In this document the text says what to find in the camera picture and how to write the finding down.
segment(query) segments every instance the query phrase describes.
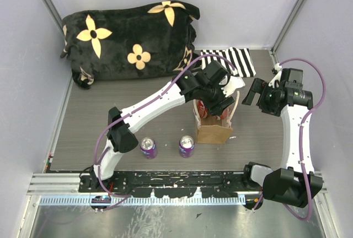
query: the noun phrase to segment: purple soda can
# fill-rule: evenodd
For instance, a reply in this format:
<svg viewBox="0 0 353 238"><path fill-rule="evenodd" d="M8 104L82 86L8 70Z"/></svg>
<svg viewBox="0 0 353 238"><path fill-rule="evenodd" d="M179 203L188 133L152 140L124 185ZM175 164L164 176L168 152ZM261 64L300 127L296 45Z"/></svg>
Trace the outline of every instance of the purple soda can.
<svg viewBox="0 0 353 238"><path fill-rule="evenodd" d="M156 143L150 137L142 139L140 148L147 159L153 159L157 156Z"/></svg>
<svg viewBox="0 0 353 238"><path fill-rule="evenodd" d="M183 136L179 141L179 154L182 157L191 157L194 153L195 143L191 136Z"/></svg>

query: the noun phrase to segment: striped towel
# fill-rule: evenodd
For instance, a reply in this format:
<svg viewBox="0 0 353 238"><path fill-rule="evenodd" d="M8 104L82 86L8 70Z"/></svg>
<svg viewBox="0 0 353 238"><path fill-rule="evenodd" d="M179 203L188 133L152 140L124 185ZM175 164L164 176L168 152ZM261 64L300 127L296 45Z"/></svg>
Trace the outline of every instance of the striped towel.
<svg viewBox="0 0 353 238"><path fill-rule="evenodd" d="M207 53L213 53L215 55L220 55L227 60L229 60L236 70L233 70L223 59L218 57L206 57L201 59L202 69L206 67L206 64L211 63L212 60L217 60L228 70L232 75L239 77L253 77L256 75L252 58L250 56L249 49L238 49L231 47L226 50L202 50L201 55Z"/></svg>

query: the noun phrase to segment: brown paper bag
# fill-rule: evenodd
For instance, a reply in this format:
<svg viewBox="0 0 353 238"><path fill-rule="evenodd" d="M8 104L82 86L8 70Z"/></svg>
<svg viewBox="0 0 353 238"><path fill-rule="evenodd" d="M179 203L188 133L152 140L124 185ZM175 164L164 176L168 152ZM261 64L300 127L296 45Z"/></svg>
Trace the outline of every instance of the brown paper bag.
<svg viewBox="0 0 353 238"><path fill-rule="evenodd" d="M194 100L193 112L196 121L196 142L208 144L225 144L232 134L231 112L224 120L217 120L213 116L201 118L197 110L197 100Z"/></svg>

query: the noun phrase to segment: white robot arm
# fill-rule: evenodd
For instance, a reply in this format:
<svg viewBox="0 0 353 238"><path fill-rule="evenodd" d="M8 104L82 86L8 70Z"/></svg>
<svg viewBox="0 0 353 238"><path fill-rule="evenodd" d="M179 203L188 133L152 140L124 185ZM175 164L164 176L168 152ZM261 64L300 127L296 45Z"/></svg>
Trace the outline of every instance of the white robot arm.
<svg viewBox="0 0 353 238"><path fill-rule="evenodd" d="M260 185L265 199L297 207L308 203L301 164L308 173L312 197L322 188L322 178L314 176L309 145L310 116L304 124L302 118L313 107L310 91L303 90L303 71L275 66L276 75L266 82L256 78L243 104L251 105L255 93L260 94L256 104L264 113L282 118L284 127L283 155L281 166L273 171L262 164L249 163L244 168L244 182L248 186ZM303 156L299 150L299 129L302 129Z"/></svg>
<svg viewBox="0 0 353 238"><path fill-rule="evenodd" d="M225 77L229 81L226 85L222 85L221 82ZM109 124L121 116L129 117L115 125L107 134L107 152L100 164L93 166L96 177L98 167L101 180L112 177L114 168L124 153L138 145L134 134L150 120L193 99L202 100L211 115L220 115L234 102L231 95L235 90L245 86L242 78L229 75L217 61L213 61L196 75L186 71L175 84L171 84L167 83L161 90L136 105L121 111L117 108L109 111Z"/></svg>

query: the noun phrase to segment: can lid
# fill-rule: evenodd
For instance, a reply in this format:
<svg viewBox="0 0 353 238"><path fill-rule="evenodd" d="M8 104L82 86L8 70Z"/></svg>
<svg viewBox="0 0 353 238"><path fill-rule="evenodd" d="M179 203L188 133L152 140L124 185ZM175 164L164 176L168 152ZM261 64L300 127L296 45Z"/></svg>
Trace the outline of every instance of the can lid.
<svg viewBox="0 0 353 238"><path fill-rule="evenodd" d="M182 136L180 139L180 145L184 148L191 148L194 146L194 139L191 136Z"/></svg>
<svg viewBox="0 0 353 238"><path fill-rule="evenodd" d="M150 137L143 138L140 146L143 150L151 150L154 146L154 141Z"/></svg>

